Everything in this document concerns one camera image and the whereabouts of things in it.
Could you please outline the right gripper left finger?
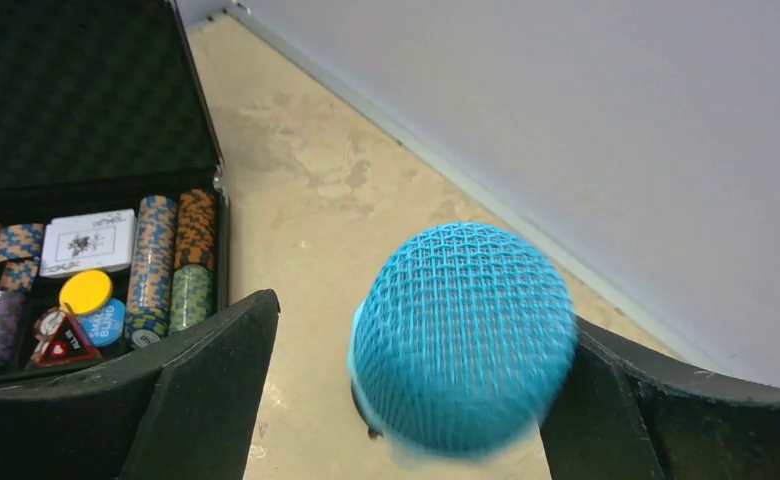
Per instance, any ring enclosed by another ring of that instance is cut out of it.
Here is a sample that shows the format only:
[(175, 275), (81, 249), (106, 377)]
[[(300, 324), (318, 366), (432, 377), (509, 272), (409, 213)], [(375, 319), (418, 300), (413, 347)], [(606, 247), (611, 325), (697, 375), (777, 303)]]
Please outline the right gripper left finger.
[(0, 386), (0, 479), (239, 479), (280, 305), (259, 290), (96, 366)]

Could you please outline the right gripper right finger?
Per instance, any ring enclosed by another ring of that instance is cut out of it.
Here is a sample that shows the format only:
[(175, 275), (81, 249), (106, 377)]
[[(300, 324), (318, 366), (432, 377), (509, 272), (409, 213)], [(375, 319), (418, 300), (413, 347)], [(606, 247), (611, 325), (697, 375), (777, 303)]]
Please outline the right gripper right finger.
[(780, 479), (780, 388), (659, 353), (584, 319), (540, 432), (554, 479)]

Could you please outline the blue microphone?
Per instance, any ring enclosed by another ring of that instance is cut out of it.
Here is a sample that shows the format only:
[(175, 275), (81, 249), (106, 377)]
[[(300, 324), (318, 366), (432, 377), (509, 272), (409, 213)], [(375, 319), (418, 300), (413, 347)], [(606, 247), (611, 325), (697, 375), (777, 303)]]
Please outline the blue microphone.
[(353, 316), (368, 421), (414, 457), (480, 461), (541, 424), (573, 365), (568, 287), (521, 236), (478, 222), (403, 243)]

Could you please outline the black round-base stand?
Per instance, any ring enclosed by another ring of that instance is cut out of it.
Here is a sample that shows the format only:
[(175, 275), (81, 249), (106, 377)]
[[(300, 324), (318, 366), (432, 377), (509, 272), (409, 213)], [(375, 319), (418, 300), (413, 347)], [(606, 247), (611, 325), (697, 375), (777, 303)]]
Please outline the black round-base stand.
[(376, 439), (378, 439), (379, 437), (382, 437), (382, 436), (383, 436), (383, 433), (382, 433), (380, 430), (376, 429), (376, 428), (375, 428), (375, 427), (374, 427), (374, 426), (373, 426), (373, 425), (372, 425), (372, 424), (371, 424), (371, 423), (368, 421), (368, 419), (367, 419), (367, 416), (366, 416), (366, 413), (365, 413), (364, 409), (362, 408), (362, 404), (361, 404), (361, 402), (360, 402), (360, 400), (359, 400), (359, 398), (358, 398), (358, 394), (357, 394), (357, 391), (356, 391), (356, 385), (355, 385), (355, 383), (354, 383), (354, 382), (352, 382), (352, 383), (350, 384), (350, 392), (351, 392), (351, 398), (352, 398), (352, 402), (353, 402), (353, 404), (354, 404), (354, 406), (355, 406), (355, 409), (356, 409), (356, 411), (357, 411), (357, 414), (359, 415), (359, 417), (361, 418), (361, 420), (363, 421), (363, 423), (366, 425), (366, 429), (367, 429), (367, 435), (368, 435), (368, 437), (369, 437), (371, 440), (376, 440)]

